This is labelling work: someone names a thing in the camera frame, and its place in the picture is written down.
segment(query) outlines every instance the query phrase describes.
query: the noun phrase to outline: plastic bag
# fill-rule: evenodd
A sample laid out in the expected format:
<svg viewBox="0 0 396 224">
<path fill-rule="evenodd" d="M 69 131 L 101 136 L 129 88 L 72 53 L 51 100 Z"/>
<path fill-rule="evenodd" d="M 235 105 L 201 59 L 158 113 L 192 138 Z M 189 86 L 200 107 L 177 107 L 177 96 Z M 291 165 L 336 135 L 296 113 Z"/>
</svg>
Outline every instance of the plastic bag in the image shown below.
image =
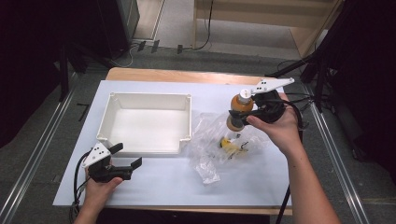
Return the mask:
<svg viewBox="0 0 396 224">
<path fill-rule="evenodd" d="M 226 125 L 228 115 L 201 114 L 188 144 L 191 166 L 204 184 L 220 181 L 216 167 L 229 161 L 246 162 L 239 159 L 254 155 L 270 141 L 264 132 L 250 125 L 238 133 L 230 131 Z"/>
</svg>

